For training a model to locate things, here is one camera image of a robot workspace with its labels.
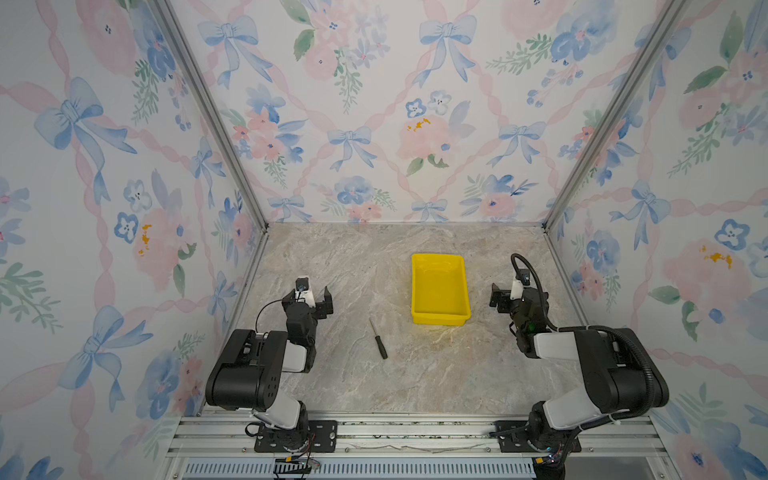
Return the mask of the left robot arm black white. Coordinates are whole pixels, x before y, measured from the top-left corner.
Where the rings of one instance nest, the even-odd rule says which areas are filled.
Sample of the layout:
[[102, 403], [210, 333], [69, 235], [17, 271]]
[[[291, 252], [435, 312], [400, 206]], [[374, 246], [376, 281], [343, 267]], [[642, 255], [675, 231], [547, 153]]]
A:
[[307, 277], [278, 303], [284, 330], [235, 329], [215, 362], [205, 388], [206, 403], [228, 411], [249, 410], [256, 419], [245, 427], [257, 453], [287, 455], [332, 452], [335, 421], [314, 421], [306, 405], [280, 390], [284, 373], [311, 371], [317, 354], [318, 323], [334, 312], [325, 288], [314, 297]]

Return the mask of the black screwdriver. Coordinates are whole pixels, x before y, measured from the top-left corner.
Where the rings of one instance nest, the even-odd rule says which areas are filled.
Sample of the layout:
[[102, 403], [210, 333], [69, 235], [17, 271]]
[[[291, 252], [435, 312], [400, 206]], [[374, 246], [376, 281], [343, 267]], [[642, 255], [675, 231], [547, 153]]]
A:
[[373, 335], [374, 335], [374, 341], [375, 341], [375, 343], [377, 345], [377, 349], [378, 349], [379, 355], [380, 355], [380, 357], [383, 360], [386, 360], [386, 359], [389, 358], [389, 355], [388, 355], [388, 351], [387, 351], [387, 349], [386, 349], [386, 347], [384, 345], [383, 339], [382, 339], [381, 335], [378, 333], [373, 320], [371, 318], [369, 318], [368, 321], [369, 321], [369, 324], [371, 326], [371, 330], [372, 330]]

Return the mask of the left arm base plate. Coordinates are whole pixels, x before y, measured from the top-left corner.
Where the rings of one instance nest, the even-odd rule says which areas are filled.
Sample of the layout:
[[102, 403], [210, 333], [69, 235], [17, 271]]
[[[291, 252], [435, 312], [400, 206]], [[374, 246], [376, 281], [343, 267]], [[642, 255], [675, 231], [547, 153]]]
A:
[[286, 430], [259, 426], [254, 435], [256, 453], [295, 454], [333, 453], [338, 439], [335, 420], [309, 420], [295, 429]]

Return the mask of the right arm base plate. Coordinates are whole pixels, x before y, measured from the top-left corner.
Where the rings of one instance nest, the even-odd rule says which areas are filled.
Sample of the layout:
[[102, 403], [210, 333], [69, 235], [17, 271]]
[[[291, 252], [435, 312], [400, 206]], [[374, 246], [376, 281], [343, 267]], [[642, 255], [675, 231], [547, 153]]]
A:
[[498, 420], [487, 435], [498, 441], [503, 453], [562, 454], [569, 438], [568, 430], [553, 430], [548, 426], [531, 426], [528, 421]]

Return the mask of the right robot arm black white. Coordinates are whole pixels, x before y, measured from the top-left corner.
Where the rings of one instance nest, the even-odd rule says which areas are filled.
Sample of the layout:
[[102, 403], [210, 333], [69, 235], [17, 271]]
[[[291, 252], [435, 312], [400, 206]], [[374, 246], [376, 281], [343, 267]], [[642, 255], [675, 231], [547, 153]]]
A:
[[548, 295], [523, 285], [492, 285], [489, 306], [510, 316], [510, 331], [525, 357], [575, 361], [582, 378], [560, 397], [534, 404], [526, 421], [496, 422], [489, 436], [502, 447], [527, 448], [543, 454], [544, 464], [554, 464], [575, 449], [580, 433], [667, 404], [667, 383], [631, 329], [552, 327]]

